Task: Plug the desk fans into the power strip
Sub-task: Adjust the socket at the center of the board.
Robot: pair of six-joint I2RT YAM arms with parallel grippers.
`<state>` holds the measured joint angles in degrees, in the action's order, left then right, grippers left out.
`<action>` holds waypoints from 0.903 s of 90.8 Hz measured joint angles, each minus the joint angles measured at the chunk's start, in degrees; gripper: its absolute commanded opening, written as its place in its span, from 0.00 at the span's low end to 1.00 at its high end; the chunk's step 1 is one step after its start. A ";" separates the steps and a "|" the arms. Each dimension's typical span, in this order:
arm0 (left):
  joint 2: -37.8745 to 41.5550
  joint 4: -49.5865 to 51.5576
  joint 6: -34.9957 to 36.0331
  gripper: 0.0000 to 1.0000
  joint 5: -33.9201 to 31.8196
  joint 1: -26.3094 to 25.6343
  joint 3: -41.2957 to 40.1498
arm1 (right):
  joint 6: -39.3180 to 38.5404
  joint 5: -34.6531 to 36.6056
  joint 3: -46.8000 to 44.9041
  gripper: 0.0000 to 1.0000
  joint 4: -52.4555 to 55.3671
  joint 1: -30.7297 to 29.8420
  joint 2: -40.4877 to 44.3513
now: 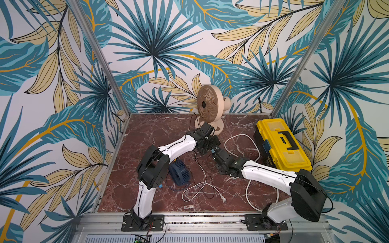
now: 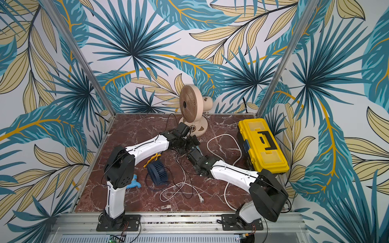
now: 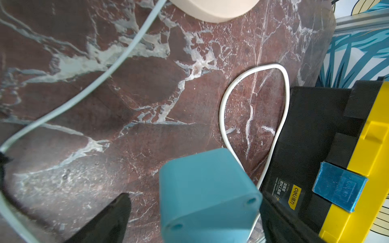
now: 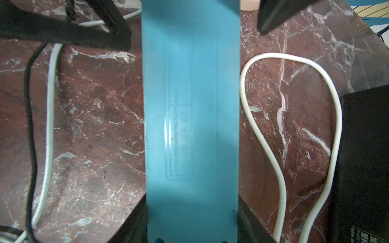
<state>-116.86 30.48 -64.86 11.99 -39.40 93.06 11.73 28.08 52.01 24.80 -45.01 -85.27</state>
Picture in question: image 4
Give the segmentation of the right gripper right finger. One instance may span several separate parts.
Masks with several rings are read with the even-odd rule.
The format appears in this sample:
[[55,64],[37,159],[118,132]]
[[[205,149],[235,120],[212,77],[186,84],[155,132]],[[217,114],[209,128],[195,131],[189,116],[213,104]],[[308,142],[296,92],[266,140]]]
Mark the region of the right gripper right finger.
[[238,243],[276,243],[239,195]]

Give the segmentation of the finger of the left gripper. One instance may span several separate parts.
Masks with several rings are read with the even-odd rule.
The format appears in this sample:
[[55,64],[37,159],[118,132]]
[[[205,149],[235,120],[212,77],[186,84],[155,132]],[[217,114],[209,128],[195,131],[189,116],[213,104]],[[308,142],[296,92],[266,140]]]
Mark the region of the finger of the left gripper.
[[319,0],[262,0],[259,5],[257,29],[266,35],[285,21]]
[[109,32],[26,12],[11,1],[1,1],[1,38],[130,50],[132,31],[113,1],[87,1],[87,4],[107,25]]

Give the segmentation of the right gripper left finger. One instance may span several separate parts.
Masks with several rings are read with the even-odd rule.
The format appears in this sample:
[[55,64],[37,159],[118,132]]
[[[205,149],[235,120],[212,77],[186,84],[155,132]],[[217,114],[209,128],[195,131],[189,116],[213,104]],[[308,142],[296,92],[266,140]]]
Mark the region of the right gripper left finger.
[[108,243],[148,243],[148,221],[149,213],[146,194],[144,194],[121,227],[109,239]]

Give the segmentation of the teal power strip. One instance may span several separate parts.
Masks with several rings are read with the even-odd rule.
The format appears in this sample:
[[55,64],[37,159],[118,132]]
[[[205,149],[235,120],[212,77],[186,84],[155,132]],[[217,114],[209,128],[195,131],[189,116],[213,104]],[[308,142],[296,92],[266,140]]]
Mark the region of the teal power strip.
[[143,1],[150,243],[238,240],[240,3]]

